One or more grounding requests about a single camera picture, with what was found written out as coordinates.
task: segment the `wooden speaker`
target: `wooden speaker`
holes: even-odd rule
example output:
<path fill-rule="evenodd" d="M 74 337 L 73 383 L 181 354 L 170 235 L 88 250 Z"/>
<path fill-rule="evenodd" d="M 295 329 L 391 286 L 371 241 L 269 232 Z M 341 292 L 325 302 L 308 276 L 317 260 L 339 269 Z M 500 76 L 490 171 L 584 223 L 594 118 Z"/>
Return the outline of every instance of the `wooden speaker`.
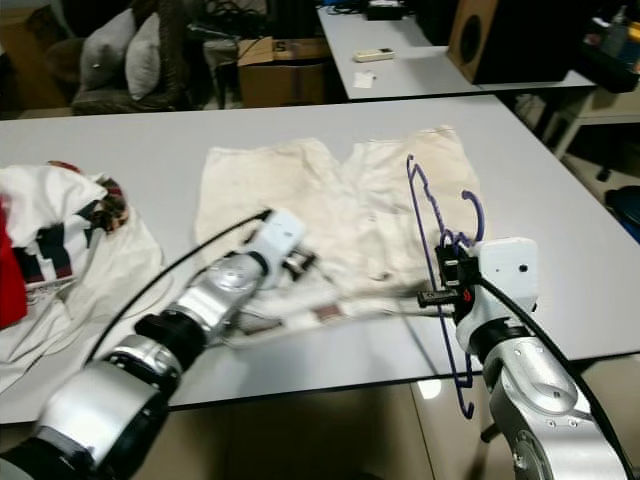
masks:
<path fill-rule="evenodd" d="M 559 81 L 593 10 L 592 0 L 460 0 L 448 55 L 471 83 Z"/>

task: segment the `bottle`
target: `bottle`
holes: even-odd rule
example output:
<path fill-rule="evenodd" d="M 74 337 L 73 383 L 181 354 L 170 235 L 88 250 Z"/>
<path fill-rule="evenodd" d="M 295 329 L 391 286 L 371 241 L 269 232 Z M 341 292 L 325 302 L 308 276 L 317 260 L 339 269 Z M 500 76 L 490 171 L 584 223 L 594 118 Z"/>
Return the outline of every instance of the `bottle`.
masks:
<path fill-rule="evenodd" d="M 602 42 L 602 51 L 607 55 L 618 58 L 624 44 L 627 41 L 627 20 L 625 11 L 627 7 L 623 5 L 611 20 L 611 26 L 607 32 L 607 38 Z"/>
<path fill-rule="evenodd" d="M 631 22 L 629 25 L 627 41 L 618 58 L 629 70 L 636 71 L 636 64 L 640 58 L 640 22 Z"/>

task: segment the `purple clothes hanger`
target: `purple clothes hanger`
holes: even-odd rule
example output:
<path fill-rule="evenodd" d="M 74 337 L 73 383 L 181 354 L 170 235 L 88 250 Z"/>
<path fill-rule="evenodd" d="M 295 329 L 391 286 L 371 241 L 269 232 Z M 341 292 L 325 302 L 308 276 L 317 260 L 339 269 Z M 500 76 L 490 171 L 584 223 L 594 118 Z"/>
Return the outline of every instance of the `purple clothes hanger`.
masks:
<path fill-rule="evenodd" d="M 409 155 L 407 157 L 407 176 L 409 178 L 409 186 L 411 188 L 411 199 L 413 201 L 413 209 L 416 214 L 416 221 L 418 222 L 418 229 L 420 231 L 420 239 L 422 241 L 422 249 L 424 251 L 424 256 L 427 260 L 427 268 L 429 270 L 429 280 L 431 281 L 431 285 L 434 289 L 436 289 L 436 278 L 433 273 L 433 264 L 431 261 L 431 255 L 429 253 L 429 246 L 427 243 L 427 238 L 424 232 L 424 227 L 422 225 L 422 217 L 420 215 L 420 209 L 418 207 L 418 197 L 415 189 L 414 179 L 416 176 L 420 178 L 422 181 L 422 189 L 424 191 L 427 200 L 431 204 L 431 208 L 433 209 L 433 214 L 436 217 L 436 221 L 438 222 L 438 228 L 440 229 L 440 245 L 444 245 L 445 241 L 449 239 L 454 247 L 454 251 L 457 251 L 457 248 L 460 244 L 463 244 L 465 247 L 470 247 L 475 242 L 479 242 L 482 240 L 484 236 L 484 212 L 482 210 L 482 205 L 476 197 L 475 194 L 468 190 L 463 190 L 461 197 L 463 200 L 471 200 L 473 206 L 476 210 L 476 215 L 478 217 L 478 228 L 476 231 L 476 235 L 473 240 L 470 240 L 464 233 L 459 232 L 454 234 L 451 230 L 445 227 L 444 221 L 442 220 L 442 213 L 440 212 L 440 208 L 438 207 L 438 202 L 435 197 L 431 194 L 429 190 L 429 181 L 424 171 L 414 162 L 413 155 Z M 456 393 L 458 396 L 458 404 L 460 405 L 460 410 L 462 414 L 467 419 L 471 419 L 473 417 L 473 411 L 475 409 L 475 405 L 473 402 L 469 402 L 468 405 L 465 404 L 464 396 L 462 393 L 463 388 L 471 388 L 473 386 L 473 375 L 471 373 L 471 356 L 469 354 L 465 354 L 465 367 L 466 372 L 464 374 L 458 374 L 456 370 L 456 364 L 453 360 L 453 350 L 451 348 L 451 342 L 449 340 L 449 333 L 447 332 L 444 314 L 442 312 L 442 307 L 438 306 L 438 316 L 440 317 L 440 327 L 442 329 L 442 335 L 444 336 L 445 346 L 447 348 L 447 355 L 449 357 L 449 365 L 451 366 L 451 371 L 453 373 L 453 380 L 456 385 Z"/>

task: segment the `paper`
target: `paper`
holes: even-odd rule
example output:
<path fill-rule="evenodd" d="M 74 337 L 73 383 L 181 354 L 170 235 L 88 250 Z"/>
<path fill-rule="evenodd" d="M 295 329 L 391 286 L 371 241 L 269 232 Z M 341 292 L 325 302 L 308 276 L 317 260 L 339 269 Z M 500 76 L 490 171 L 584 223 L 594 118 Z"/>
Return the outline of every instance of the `paper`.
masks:
<path fill-rule="evenodd" d="M 376 76 L 373 72 L 356 72 L 353 76 L 353 86 L 355 88 L 371 88 Z"/>

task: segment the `black clamp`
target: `black clamp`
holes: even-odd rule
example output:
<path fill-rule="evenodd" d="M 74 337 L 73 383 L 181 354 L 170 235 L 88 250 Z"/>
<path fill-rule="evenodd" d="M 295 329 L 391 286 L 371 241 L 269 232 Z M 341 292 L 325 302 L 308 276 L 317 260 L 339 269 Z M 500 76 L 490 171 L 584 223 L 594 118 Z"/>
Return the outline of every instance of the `black clamp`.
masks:
<path fill-rule="evenodd" d="M 438 246 L 435 250 L 440 279 L 445 289 L 418 292 L 418 305 L 420 308 L 453 305 L 453 319 L 457 324 L 473 307 L 475 294 L 470 287 L 480 276 L 478 259 L 453 245 Z"/>
<path fill-rule="evenodd" d="M 316 259 L 315 253 L 297 247 L 284 260 L 282 266 L 291 273 L 291 278 L 295 282 L 311 268 Z"/>

